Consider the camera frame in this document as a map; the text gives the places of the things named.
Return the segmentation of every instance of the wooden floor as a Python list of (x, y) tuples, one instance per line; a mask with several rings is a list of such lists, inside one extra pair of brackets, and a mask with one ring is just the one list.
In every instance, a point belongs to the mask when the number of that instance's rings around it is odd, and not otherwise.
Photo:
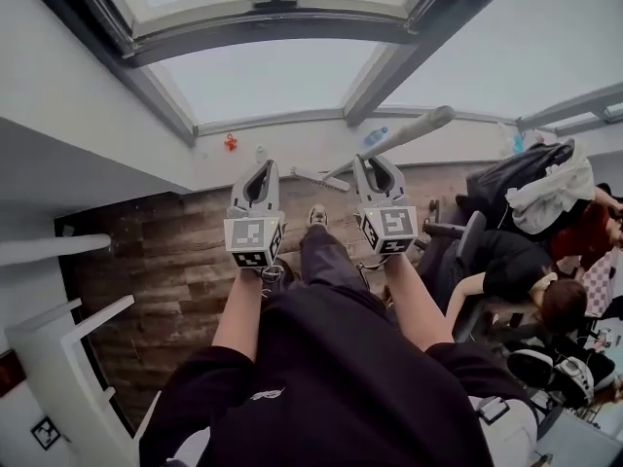
[[(479, 165), (436, 165), (405, 169), (407, 193), (418, 208), (419, 225), (428, 203), (454, 201), (464, 177)], [(347, 247), (354, 262), (370, 248), (352, 213), (354, 192), (338, 194), (309, 182), (281, 182), (286, 235), (280, 257), (299, 269), (299, 241), (309, 208), (322, 202), (330, 232)], [(124, 295), (135, 304), (91, 335), (91, 344), (117, 401), (134, 425), (147, 411), (167, 377), (189, 354), (210, 345), (219, 313), (236, 273), (224, 250), (223, 218), (230, 190), (187, 196), (165, 194), (98, 208), (57, 220), (75, 234), (110, 234), (110, 250), (61, 259), (69, 299), (81, 298), (89, 316)], [(412, 248), (413, 260), (417, 259)], [(369, 276), (373, 292), (383, 289), (383, 272)]]

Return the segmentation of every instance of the black pants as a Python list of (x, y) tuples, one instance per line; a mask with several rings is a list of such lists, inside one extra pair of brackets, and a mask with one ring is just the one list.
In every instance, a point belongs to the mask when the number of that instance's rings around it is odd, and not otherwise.
[(301, 240), (301, 275), (307, 285), (368, 292), (359, 271), (350, 262), (346, 247), (321, 225), (311, 226)]

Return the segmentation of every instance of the white logo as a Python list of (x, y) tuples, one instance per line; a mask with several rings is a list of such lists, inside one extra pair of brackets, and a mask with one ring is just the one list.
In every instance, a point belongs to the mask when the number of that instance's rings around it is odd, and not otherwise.
[(281, 396), (283, 389), (280, 389), (280, 390), (276, 389), (275, 391), (261, 391), (251, 396), (251, 399), (253, 401), (259, 400), (260, 398), (269, 398), (273, 400), (274, 398), (278, 398), (279, 396)]

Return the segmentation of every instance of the person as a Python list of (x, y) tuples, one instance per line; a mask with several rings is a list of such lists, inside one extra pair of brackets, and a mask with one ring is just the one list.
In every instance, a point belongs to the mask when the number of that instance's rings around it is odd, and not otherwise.
[(579, 256), (574, 278), (581, 281), (586, 271), (605, 253), (613, 247), (623, 247), (622, 225), (620, 219), (610, 217), (607, 207), (592, 202), (576, 222), (549, 239), (552, 259), (558, 263), (564, 258)]
[[(623, 378), (616, 371), (615, 363), (600, 352), (604, 342), (596, 341), (592, 348), (586, 349), (577, 341), (566, 336), (554, 336), (548, 340), (540, 340), (544, 345), (528, 344), (522, 341), (513, 341), (506, 344), (511, 351), (518, 349), (530, 349), (552, 359), (553, 365), (559, 365), (569, 357), (577, 358), (583, 362), (593, 379), (593, 398), (590, 406), (605, 405), (606, 403), (618, 403), (623, 400)], [(530, 367), (520, 368), (530, 380)], [(554, 373), (553, 378), (546, 385), (540, 386), (543, 391), (562, 392), (565, 396), (564, 405), (567, 408), (577, 409), (586, 407), (587, 403), (583, 393), (578, 392), (574, 386), (569, 386), (559, 373)]]
[(199, 466), (525, 465), (536, 420), (519, 383), (486, 349), (454, 343), (402, 254), (385, 262), (397, 330), (327, 226), (317, 204), (302, 282), (281, 262), (263, 303), (260, 277), (238, 271), (212, 346), (158, 400), (141, 466), (174, 465), (208, 426)]
[[(452, 248), (447, 254), (452, 256)], [(547, 253), (522, 235), (484, 231), (470, 272), (462, 271), (460, 279), (450, 282), (452, 294), (438, 300), (452, 326), (465, 299), (481, 294), (509, 303), (529, 299), (537, 318), (556, 334), (567, 334), (584, 323), (587, 299), (582, 284), (559, 278)]]

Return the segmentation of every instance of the shoe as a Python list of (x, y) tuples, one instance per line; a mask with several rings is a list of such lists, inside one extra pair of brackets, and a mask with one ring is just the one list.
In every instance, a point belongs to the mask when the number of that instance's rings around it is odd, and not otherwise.
[(329, 228), (329, 216), (327, 210), (322, 204), (314, 204), (310, 209), (310, 216), (308, 218), (308, 229), (313, 225), (320, 225), (328, 230)]
[(274, 267), (271, 270), (278, 271), (278, 277), (275, 281), (270, 281), (268, 276), (262, 280), (262, 296), (265, 298), (287, 291), (295, 280), (292, 268), (281, 258), (275, 258)]

